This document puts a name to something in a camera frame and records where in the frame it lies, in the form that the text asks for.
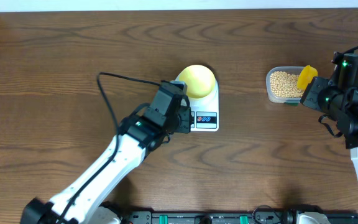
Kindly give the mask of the yellow measuring scoop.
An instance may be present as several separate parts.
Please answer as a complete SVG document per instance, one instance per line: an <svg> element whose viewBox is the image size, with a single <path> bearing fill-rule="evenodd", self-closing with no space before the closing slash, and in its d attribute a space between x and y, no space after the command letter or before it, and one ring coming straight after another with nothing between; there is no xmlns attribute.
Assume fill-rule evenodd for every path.
<svg viewBox="0 0 358 224"><path fill-rule="evenodd" d="M314 67L307 65L301 71L298 81L297 81L297 88L300 90L306 90L308 84L312 81L314 77L318 76L318 71Z"/></svg>

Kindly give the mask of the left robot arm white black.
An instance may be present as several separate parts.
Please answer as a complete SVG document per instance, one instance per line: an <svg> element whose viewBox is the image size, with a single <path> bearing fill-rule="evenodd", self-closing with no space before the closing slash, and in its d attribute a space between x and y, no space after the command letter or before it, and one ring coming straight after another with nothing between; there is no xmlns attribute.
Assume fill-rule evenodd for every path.
<svg viewBox="0 0 358 224"><path fill-rule="evenodd" d="M188 134L190 101L183 81L162 81L151 104L138 106L118 126L108 148L69 187L24 208L21 223L89 223L118 183L172 134Z"/></svg>

